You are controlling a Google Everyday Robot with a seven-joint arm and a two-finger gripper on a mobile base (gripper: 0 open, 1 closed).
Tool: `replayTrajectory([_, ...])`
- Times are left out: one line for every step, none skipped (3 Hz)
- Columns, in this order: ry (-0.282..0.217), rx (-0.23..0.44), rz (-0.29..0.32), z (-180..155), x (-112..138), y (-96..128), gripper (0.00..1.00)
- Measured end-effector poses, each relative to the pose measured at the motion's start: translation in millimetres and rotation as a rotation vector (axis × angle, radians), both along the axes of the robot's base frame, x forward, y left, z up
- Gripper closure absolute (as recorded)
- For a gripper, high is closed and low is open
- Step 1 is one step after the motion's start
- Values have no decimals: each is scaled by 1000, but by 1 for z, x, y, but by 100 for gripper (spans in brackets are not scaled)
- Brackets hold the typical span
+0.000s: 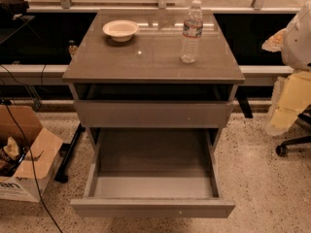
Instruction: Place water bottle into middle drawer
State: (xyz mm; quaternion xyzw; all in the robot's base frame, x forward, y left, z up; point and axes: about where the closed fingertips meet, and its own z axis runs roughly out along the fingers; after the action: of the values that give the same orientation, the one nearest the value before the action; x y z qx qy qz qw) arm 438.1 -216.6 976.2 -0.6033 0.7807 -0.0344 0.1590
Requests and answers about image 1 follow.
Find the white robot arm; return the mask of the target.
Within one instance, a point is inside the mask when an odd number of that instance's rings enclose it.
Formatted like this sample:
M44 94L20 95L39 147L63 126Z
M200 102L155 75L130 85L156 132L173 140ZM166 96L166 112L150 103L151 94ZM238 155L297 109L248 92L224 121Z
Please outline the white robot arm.
M279 77L273 87L265 132L278 136L287 132L311 105L311 2L306 2L287 27L261 48L281 52L283 63L294 69L287 78Z

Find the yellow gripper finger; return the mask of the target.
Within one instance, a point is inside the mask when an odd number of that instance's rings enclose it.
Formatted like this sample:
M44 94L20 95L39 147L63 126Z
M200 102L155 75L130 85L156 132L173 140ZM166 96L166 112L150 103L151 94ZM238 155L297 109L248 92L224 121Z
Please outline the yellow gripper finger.
M274 84L264 130L268 135L286 133L311 105L311 73L296 71Z
M283 39L287 29L283 28L276 32L274 35L269 37L267 40L264 41L261 48L266 51L270 52L277 52L281 50L283 46Z

